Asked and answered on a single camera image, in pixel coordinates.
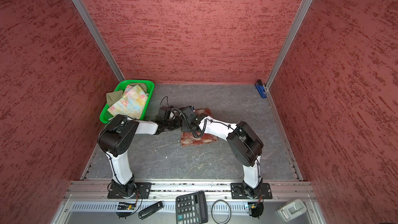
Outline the red plaid skirt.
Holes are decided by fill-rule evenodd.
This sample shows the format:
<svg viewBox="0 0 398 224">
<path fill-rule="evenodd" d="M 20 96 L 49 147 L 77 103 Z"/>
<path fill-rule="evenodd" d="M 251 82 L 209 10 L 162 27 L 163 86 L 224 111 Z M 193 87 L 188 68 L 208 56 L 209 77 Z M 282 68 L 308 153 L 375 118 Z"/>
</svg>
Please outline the red plaid skirt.
<svg viewBox="0 0 398 224">
<path fill-rule="evenodd" d="M 218 138 L 211 134 L 204 134 L 201 138 L 197 139 L 193 136 L 192 133 L 182 133 L 181 134 L 181 147 L 195 146 L 195 145 L 204 145 L 214 143 L 218 140 Z"/>
</svg>

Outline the floral pastel skirt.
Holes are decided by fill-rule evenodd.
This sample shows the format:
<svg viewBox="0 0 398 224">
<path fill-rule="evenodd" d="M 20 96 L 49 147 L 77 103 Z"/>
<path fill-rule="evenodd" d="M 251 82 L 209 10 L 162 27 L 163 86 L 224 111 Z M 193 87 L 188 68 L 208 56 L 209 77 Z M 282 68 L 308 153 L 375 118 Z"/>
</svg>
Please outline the floral pastel skirt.
<svg viewBox="0 0 398 224">
<path fill-rule="evenodd" d="M 145 84 L 130 84 L 123 90 L 123 97 L 108 108 L 108 112 L 116 117 L 127 115 L 140 119 L 148 100 L 147 86 Z"/>
</svg>

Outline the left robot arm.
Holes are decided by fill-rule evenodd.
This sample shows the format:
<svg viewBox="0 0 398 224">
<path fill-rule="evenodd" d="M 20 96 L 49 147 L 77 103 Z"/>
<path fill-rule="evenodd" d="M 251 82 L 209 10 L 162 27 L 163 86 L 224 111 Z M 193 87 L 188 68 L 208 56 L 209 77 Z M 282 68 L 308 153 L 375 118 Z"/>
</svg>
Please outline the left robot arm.
<svg viewBox="0 0 398 224">
<path fill-rule="evenodd" d="M 158 118 L 156 121 L 145 121 L 126 115 L 117 115 L 105 124 L 98 135 L 97 143 L 107 156 L 112 169 L 113 178 L 108 187 L 108 197 L 139 197 L 140 190 L 135 184 L 127 155 L 135 135 L 159 135 L 180 127 L 181 121 L 176 119 Z"/>
</svg>

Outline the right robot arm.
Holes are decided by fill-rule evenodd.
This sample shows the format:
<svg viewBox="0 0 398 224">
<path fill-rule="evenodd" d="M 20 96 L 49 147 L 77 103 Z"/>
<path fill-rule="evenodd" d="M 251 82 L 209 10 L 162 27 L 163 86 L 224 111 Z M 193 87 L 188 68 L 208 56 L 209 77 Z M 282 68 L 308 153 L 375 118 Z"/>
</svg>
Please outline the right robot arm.
<svg viewBox="0 0 398 224">
<path fill-rule="evenodd" d="M 261 198 L 263 180 L 260 173 L 260 159 L 263 142 L 248 123 L 223 122 L 205 114 L 198 115 L 190 108 L 179 111 L 177 116 L 181 119 L 183 132 L 192 133 L 194 138 L 210 134 L 227 141 L 234 157 L 243 166 L 245 196 L 250 199 Z"/>
</svg>

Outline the blue clamp tool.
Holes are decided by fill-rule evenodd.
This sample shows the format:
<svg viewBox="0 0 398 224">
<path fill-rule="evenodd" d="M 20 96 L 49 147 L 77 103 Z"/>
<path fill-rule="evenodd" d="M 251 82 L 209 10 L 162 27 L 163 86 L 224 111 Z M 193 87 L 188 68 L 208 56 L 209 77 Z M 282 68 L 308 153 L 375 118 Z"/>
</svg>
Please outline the blue clamp tool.
<svg viewBox="0 0 398 224">
<path fill-rule="evenodd" d="M 263 99 L 267 98 L 267 94 L 266 94 L 266 89 L 265 89 L 264 83 L 260 79 L 258 79 L 256 81 L 255 87 L 256 87 L 256 89 L 258 90 L 259 94 L 261 95 L 261 97 Z"/>
</svg>

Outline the black calculator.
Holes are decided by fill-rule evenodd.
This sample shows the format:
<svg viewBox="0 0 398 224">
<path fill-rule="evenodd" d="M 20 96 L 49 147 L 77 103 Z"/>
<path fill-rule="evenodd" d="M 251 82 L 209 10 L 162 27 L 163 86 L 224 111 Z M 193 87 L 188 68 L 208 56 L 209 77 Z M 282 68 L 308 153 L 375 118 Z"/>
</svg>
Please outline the black calculator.
<svg viewBox="0 0 398 224">
<path fill-rule="evenodd" d="M 208 222 L 205 192 L 197 191 L 178 196 L 175 203 L 177 224 L 205 224 Z"/>
</svg>

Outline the black remote stick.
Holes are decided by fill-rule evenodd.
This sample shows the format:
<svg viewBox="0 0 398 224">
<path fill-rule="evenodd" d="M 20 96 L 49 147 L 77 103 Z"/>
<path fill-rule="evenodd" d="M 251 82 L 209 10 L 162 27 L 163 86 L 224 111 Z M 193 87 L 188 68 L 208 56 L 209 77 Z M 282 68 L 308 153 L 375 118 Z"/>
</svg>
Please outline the black remote stick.
<svg viewBox="0 0 398 224">
<path fill-rule="evenodd" d="M 157 211 L 163 209 L 163 202 L 159 201 L 149 207 L 144 208 L 143 210 L 141 210 L 138 214 L 139 219 L 143 220 L 148 218 L 149 216 L 153 215 L 154 213 L 156 213 Z"/>
</svg>

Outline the left circuit board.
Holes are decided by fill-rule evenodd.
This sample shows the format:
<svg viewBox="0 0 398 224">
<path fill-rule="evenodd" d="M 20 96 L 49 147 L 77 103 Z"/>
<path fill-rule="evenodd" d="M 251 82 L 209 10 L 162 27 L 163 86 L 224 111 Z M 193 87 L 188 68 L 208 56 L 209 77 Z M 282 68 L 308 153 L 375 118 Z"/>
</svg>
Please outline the left circuit board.
<svg viewBox="0 0 398 224">
<path fill-rule="evenodd" d="M 126 218 L 135 213 L 136 203 L 119 202 L 116 208 L 116 214 L 119 218 Z"/>
</svg>

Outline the grey white box device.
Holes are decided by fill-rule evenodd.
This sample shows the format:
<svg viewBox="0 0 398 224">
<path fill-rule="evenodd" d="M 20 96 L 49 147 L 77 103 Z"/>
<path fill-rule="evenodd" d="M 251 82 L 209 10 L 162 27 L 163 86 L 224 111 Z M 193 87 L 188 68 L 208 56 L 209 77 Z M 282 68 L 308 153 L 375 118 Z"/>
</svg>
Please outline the grey white box device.
<svg viewBox="0 0 398 224">
<path fill-rule="evenodd" d="M 281 206 L 277 211 L 277 215 L 284 222 L 290 222 L 307 212 L 305 203 L 300 199 L 292 200 Z"/>
</svg>

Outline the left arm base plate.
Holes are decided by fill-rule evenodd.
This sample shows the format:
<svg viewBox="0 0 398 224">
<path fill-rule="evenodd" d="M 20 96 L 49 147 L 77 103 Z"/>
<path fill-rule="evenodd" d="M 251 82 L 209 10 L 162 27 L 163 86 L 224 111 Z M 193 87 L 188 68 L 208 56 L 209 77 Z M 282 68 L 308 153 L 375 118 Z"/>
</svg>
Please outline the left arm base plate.
<svg viewBox="0 0 398 224">
<path fill-rule="evenodd" d="M 108 199 L 126 199 L 134 200 L 137 197 L 141 199 L 148 199 L 151 191 L 152 183 L 143 182 L 130 184 L 131 188 L 128 188 L 125 192 L 121 190 L 121 187 L 114 182 L 111 182 L 108 186 Z"/>
</svg>

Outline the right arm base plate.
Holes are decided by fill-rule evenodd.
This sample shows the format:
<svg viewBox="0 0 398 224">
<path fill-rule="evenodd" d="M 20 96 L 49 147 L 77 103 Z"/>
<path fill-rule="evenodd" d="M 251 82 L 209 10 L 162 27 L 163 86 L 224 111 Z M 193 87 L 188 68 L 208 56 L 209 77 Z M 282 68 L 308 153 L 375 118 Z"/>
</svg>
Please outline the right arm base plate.
<svg viewBox="0 0 398 224">
<path fill-rule="evenodd" d="M 251 188 L 245 183 L 231 183 L 232 199 L 269 200 L 273 198 L 271 187 L 268 183 L 261 183 L 256 188 Z"/>
</svg>

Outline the aluminium front rail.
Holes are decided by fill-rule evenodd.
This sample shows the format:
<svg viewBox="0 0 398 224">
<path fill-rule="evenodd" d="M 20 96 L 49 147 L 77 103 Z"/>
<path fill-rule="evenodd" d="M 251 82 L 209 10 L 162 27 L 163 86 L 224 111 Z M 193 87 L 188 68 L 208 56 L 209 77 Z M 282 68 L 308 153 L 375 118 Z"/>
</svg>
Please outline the aluminium front rail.
<svg viewBox="0 0 398 224">
<path fill-rule="evenodd" d="M 206 199 L 231 200 L 231 181 L 225 180 L 138 180 L 152 183 L 149 198 L 146 200 L 175 200 L 177 196 L 203 191 Z M 308 181 L 267 181 L 273 198 L 264 201 L 287 202 L 301 199 L 304 202 L 318 201 L 312 184 Z M 85 179 L 70 182 L 63 200 L 108 201 L 110 179 Z"/>
</svg>

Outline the left aluminium corner post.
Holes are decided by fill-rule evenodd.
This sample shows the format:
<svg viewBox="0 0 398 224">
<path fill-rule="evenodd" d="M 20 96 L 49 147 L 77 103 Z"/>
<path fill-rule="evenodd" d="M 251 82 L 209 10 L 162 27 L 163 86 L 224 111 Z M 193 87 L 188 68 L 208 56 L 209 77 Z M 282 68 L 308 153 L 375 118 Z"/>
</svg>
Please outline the left aluminium corner post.
<svg viewBox="0 0 398 224">
<path fill-rule="evenodd" d="M 112 55 L 110 49 L 108 48 L 105 40 L 103 39 L 99 29 L 97 28 L 94 20 L 92 19 L 87 7 L 85 6 L 83 0 L 72 0 L 74 6 L 78 10 L 81 18 L 86 24 L 88 30 L 90 31 L 92 37 L 94 38 L 96 44 L 98 45 L 100 51 L 108 62 L 111 70 L 113 71 L 116 78 L 121 82 L 125 80 L 125 77 L 119 68 L 114 56 Z"/>
</svg>

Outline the aluminium corner post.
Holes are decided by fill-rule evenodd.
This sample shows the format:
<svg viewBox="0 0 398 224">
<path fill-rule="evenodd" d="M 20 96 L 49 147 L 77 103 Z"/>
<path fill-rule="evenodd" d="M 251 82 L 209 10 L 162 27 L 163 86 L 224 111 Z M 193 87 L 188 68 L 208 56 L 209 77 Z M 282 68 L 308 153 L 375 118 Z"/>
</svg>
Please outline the aluminium corner post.
<svg viewBox="0 0 398 224">
<path fill-rule="evenodd" d="M 116 78 L 121 82 L 125 80 L 125 77 L 119 68 L 114 56 L 112 55 L 110 49 L 108 48 L 105 40 L 103 39 L 99 29 L 97 28 L 94 20 L 92 19 L 87 7 L 85 6 L 83 0 L 72 0 L 74 6 L 78 10 L 81 18 L 86 24 L 88 30 L 90 31 L 92 37 L 94 38 L 96 44 L 98 45 L 100 51 L 108 62 L 111 70 L 113 71 Z"/>
<path fill-rule="evenodd" d="M 302 24 L 307 12 L 308 12 L 308 9 L 309 9 L 312 1 L 313 0 L 302 0 L 301 1 L 300 6 L 297 10 L 297 13 L 293 19 L 292 25 L 289 29 L 289 32 L 286 36 L 286 39 L 281 47 L 281 50 L 280 50 L 280 52 L 277 56 L 277 59 L 273 65 L 270 75 L 268 76 L 268 79 L 266 81 L 265 88 L 267 91 L 270 91 L 271 85 L 272 85 L 274 79 L 276 78 L 276 75 L 285 59 L 285 56 L 287 55 L 287 53 L 289 51 L 291 44 L 294 41 L 294 38 L 295 38 L 295 36 Z"/>
</svg>

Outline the right aluminium corner post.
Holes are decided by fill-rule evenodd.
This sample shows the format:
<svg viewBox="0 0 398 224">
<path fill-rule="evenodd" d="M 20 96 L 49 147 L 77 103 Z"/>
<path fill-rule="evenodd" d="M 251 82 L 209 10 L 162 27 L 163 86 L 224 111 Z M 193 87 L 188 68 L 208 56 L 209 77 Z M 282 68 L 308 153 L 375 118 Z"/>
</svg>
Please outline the right aluminium corner post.
<svg viewBox="0 0 398 224">
<path fill-rule="evenodd" d="M 281 47 L 281 50 L 280 50 L 280 52 L 277 56 L 277 59 L 273 65 L 270 75 L 268 76 L 268 79 L 266 81 L 265 88 L 267 91 L 270 91 L 271 85 L 272 85 L 274 79 L 276 78 L 276 75 L 285 59 L 285 56 L 287 55 L 287 53 L 289 51 L 291 44 L 294 41 L 294 38 L 295 38 L 295 36 L 302 24 L 307 12 L 308 12 L 308 9 L 309 9 L 312 1 L 313 0 L 302 0 L 301 1 L 300 6 L 297 10 L 297 13 L 293 19 L 292 25 L 289 29 L 289 32 L 286 36 L 286 39 Z"/>
</svg>

